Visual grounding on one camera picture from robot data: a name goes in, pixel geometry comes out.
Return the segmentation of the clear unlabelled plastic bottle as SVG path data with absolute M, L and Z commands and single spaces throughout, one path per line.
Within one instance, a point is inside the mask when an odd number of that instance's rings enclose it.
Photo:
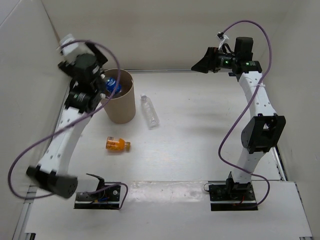
M 142 114 L 144 116 L 144 119 L 146 120 L 148 128 L 151 130 L 158 127 L 160 124 L 160 120 L 151 99 L 145 94 L 141 94 L 140 105 Z

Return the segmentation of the orange juice bottle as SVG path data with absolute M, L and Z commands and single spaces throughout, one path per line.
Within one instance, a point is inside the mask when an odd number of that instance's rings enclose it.
M 114 137 L 109 136 L 106 139 L 106 145 L 105 148 L 108 151 L 113 151 L 113 152 L 122 152 L 122 151 L 130 151 L 131 149 L 131 143 L 129 141 L 125 141 L 122 138 L 119 138 L 116 140 Z

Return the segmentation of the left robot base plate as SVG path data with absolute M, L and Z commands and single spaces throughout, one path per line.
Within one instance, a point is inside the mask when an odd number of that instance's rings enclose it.
M 98 180 L 93 190 L 81 190 L 76 193 L 73 208 L 76 210 L 119 210 L 121 185 L 106 182 L 101 176 L 87 173 Z

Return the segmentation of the blue Pocari Sweat bottle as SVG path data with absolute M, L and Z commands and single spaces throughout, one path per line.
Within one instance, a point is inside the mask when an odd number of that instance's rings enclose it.
M 122 93 L 122 85 L 119 83 L 117 86 L 117 80 L 111 76 L 107 76 L 105 79 L 106 94 L 110 96 L 115 90 L 113 97 L 118 98 Z

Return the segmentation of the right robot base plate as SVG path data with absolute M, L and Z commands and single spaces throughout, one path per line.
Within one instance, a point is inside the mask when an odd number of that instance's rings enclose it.
M 228 182 L 207 182 L 203 190 L 209 194 L 212 212 L 257 211 L 258 205 L 251 183 L 236 188 Z

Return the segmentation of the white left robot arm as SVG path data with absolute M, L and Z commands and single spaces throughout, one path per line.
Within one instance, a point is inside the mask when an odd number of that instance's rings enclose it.
M 36 166 L 29 166 L 26 175 L 40 189 L 62 198 L 70 198 L 77 189 L 78 179 L 68 174 L 71 156 L 86 125 L 101 101 L 106 89 L 103 65 L 107 58 L 91 43 L 83 53 L 76 44 L 62 50 L 65 60 L 58 68 L 71 77 L 58 129 L 62 132 L 51 143 Z

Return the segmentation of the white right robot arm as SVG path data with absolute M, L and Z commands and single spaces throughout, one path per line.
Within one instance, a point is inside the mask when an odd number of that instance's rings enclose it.
M 286 119 L 277 114 L 268 98 L 261 65 L 253 60 L 253 38 L 237 37 L 234 49 L 231 49 L 227 36 L 220 33 L 218 37 L 219 46 L 209 47 L 204 57 L 191 69 L 204 74 L 229 70 L 229 75 L 236 77 L 244 92 L 247 100 L 245 110 L 250 113 L 250 121 L 241 132 L 243 149 L 237 164 L 233 165 L 225 184 L 211 184 L 208 191 L 214 202 L 253 201 L 253 173 L 261 158 L 277 145 Z

